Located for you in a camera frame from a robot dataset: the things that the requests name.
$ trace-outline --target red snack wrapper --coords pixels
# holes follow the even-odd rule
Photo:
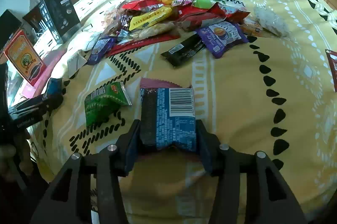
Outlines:
[[[335,92],[337,93],[337,53],[330,50],[325,50],[329,61],[332,78],[334,80]]]
[[[214,6],[203,13],[190,13],[181,17],[176,25],[183,28],[185,31],[194,31],[200,27],[207,27],[209,25],[223,21],[227,15],[216,3]]]
[[[191,14],[203,14],[207,12],[207,9],[200,9],[191,5],[185,5],[185,6],[177,6],[178,9],[178,17],[179,19],[182,18],[185,15],[191,15]]]
[[[165,34],[161,34],[161,35],[157,35],[157,36],[153,36],[150,38],[146,38],[140,41],[128,41],[126,43],[120,44],[120,45],[115,45],[114,47],[112,47],[112,49],[106,54],[106,57],[109,57],[111,55],[115,55],[117,53],[122,53],[128,50],[132,50],[135,48],[139,48],[139,47],[143,47],[146,45],[151,45],[154,43],[159,43],[159,42],[163,42],[163,41],[168,41],[168,40],[173,40],[173,39],[177,39],[180,38],[180,34],[177,31],[170,31],[167,32]]]
[[[134,0],[127,4],[124,4],[122,8],[128,10],[135,10],[135,11],[142,11],[142,12],[149,12],[154,9],[159,9],[163,7],[164,3],[158,0]]]

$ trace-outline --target barcode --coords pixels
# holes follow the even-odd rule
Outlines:
[[[93,91],[91,93],[91,99],[94,99],[95,97],[97,97],[98,95],[101,95],[101,94],[105,94],[105,88],[104,87],[101,87],[101,88]]]
[[[169,50],[169,53],[174,54],[176,51],[179,51],[183,47],[184,47],[184,45],[179,43],[178,45],[174,46],[171,50]]]
[[[192,89],[170,88],[170,117],[194,115],[194,98]]]
[[[215,51],[215,52],[220,51],[220,47],[219,47],[218,45],[216,45],[216,46],[213,48],[213,51]]]

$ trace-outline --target bed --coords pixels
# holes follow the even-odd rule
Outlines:
[[[104,12],[123,0],[80,0],[76,12],[84,27],[101,23]],[[196,118],[235,150],[265,151],[280,169],[308,219],[331,199],[337,186],[337,96],[325,49],[337,51],[335,10],[323,0],[241,0],[286,20],[292,41],[250,38],[222,58],[203,50],[174,69],[162,57],[180,39],[152,44],[83,66],[68,78],[67,54],[53,70],[63,77],[64,101],[30,128],[31,147],[41,175],[51,181],[69,156],[97,153],[140,119],[141,77],[171,81],[195,90]],[[84,48],[81,30],[67,44]],[[122,107],[102,124],[86,127],[84,98],[109,82],[123,81],[131,107]],[[241,178],[238,223],[245,212]],[[95,179],[92,206],[96,208]],[[137,162],[120,179],[130,223],[206,223],[217,179],[206,175],[197,158],[165,150]]]

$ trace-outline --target red packaging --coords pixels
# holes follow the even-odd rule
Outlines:
[[[177,6],[176,8],[178,9],[179,19],[185,15],[202,14],[202,13],[207,12],[207,9],[200,9],[192,5]]]
[[[334,80],[335,92],[337,93],[337,53],[330,50],[325,50],[328,57],[332,78]]]
[[[12,37],[4,54],[19,74],[32,86],[46,69],[46,65],[34,50],[23,30],[18,30]]]
[[[151,10],[159,9],[163,6],[164,3],[158,0],[134,0],[127,4],[124,4],[122,8],[142,12],[150,12]]]
[[[227,15],[220,9],[216,3],[214,6],[203,13],[189,13],[181,17],[176,25],[183,28],[185,31],[194,31],[200,27],[207,27],[209,25],[223,21]]]
[[[168,41],[168,40],[173,40],[180,38],[180,34],[177,31],[170,31],[161,35],[153,36],[150,38],[146,38],[140,41],[128,41],[126,43],[120,44],[120,45],[115,45],[112,47],[112,49],[106,54],[106,57],[109,57],[111,55],[115,55],[117,53],[122,53],[128,50],[132,50],[135,48],[143,47],[146,45],[154,44],[154,43],[159,43],[163,41]]]

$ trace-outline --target pile of snacks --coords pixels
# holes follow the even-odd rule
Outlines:
[[[161,55],[173,67],[177,68],[187,62],[199,51],[207,48],[215,58],[220,58],[231,47],[247,43],[245,36],[271,36],[272,33],[263,27],[280,35],[284,35],[285,27],[282,21],[278,27],[268,27],[264,10],[259,9],[257,17],[250,15],[247,8],[239,0],[133,0],[124,1],[117,8],[104,15],[102,26],[105,28],[93,47],[87,64],[95,65],[103,56],[111,56],[130,49],[180,38],[180,33],[193,32],[184,41]],[[121,105],[131,105],[125,88],[120,82],[106,85],[85,100],[87,126],[100,122]],[[145,97],[157,101],[158,96],[166,96],[170,92],[177,94],[189,93],[190,89],[145,88]],[[154,134],[146,143],[153,143],[158,135]],[[156,143],[161,149],[170,146],[169,143]],[[194,146],[185,147],[180,141],[177,146],[193,150]]]

